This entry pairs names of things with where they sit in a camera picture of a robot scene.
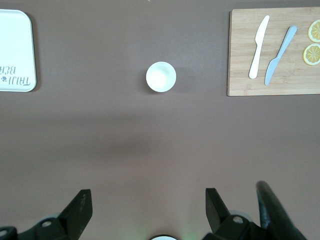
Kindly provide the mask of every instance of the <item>lemon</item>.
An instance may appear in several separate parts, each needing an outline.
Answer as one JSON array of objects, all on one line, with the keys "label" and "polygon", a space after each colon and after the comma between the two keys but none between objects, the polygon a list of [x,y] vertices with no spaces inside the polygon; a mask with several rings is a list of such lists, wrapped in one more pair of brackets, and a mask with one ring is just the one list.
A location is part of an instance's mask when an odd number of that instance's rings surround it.
[{"label": "lemon", "polygon": [[308,36],[312,42],[320,42],[320,19],[311,24],[309,27]]},{"label": "lemon", "polygon": [[303,60],[309,65],[320,63],[320,44],[313,43],[307,46],[303,51]]}]

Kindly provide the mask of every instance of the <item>gray table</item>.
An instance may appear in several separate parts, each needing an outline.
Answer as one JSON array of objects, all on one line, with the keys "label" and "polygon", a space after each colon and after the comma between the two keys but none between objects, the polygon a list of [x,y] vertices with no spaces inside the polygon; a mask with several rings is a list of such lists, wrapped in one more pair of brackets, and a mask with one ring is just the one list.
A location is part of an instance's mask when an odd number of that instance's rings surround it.
[{"label": "gray table", "polygon": [[[310,6],[320,2],[0,0],[31,18],[38,80],[0,92],[0,225],[24,231],[90,188],[83,240],[199,240],[205,188],[258,223],[265,180],[318,240],[320,96],[227,96],[230,11]],[[145,81],[158,61],[177,73],[165,93]]]}]

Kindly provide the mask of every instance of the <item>cutting board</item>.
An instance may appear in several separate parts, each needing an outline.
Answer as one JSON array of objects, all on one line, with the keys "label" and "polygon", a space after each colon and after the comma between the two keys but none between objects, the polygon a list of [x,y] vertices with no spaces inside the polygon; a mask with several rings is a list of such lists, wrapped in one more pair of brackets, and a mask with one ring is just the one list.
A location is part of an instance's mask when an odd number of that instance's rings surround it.
[{"label": "cutting board", "polygon": [[[261,21],[270,16],[266,28],[258,75],[249,78],[256,51],[255,37]],[[303,52],[313,44],[308,37],[310,25],[320,19],[320,7],[234,9],[230,13],[228,95],[302,95],[320,94],[320,63],[308,65]],[[276,57],[290,26],[297,32],[276,67],[270,84],[265,85],[269,62]]]}]

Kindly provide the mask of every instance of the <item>knife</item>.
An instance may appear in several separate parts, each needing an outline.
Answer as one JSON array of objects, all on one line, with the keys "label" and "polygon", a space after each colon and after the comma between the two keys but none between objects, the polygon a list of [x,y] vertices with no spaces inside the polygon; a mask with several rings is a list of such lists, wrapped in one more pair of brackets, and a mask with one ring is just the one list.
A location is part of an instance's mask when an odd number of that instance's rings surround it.
[{"label": "knife", "polygon": [[254,57],[250,67],[250,71],[249,71],[249,78],[251,79],[255,79],[258,75],[260,53],[261,53],[262,43],[264,41],[269,19],[270,19],[270,16],[266,15],[262,20],[262,22],[260,23],[258,30],[256,31],[256,35],[254,39],[256,43],[256,49],[255,49]]},{"label": "knife", "polygon": [[274,71],[276,70],[276,67],[277,67],[282,55],[284,54],[284,52],[287,49],[291,40],[294,38],[296,32],[297,32],[297,26],[292,25],[291,27],[288,28],[288,31],[286,32],[286,35],[283,39],[282,45],[279,49],[277,56],[270,61],[268,68],[266,69],[265,79],[264,79],[264,84],[266,86],[269,85],[271,77],[274,74]]}]

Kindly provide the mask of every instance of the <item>knife handle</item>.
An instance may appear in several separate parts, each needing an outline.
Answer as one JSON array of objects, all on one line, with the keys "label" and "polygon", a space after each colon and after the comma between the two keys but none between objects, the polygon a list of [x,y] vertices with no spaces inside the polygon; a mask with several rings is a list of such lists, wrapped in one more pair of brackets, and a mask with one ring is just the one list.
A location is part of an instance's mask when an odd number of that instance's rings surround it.
[{"label": "knife handle", "polygon": [[254,57],[252,60],[250,71],[249,71],[249,78],[251,79],[255,79],[258,75],[261,48],[262,48],[262,44],[259,44],[256,46],[256,49],[255,49]]},{"label": "knife handle", "polygon": [[286,35],[283,39],[282,45],[280,47],[280,50],[277,54],[277,58],[281,58],[282,55],[284,54],[285,50],[287,49],[289,43],[291,42],[291,40],[294,38],[294,35],[297,32],[297,26],[292,25],[291,27],[289,27],[288,31],[286,32]]}]

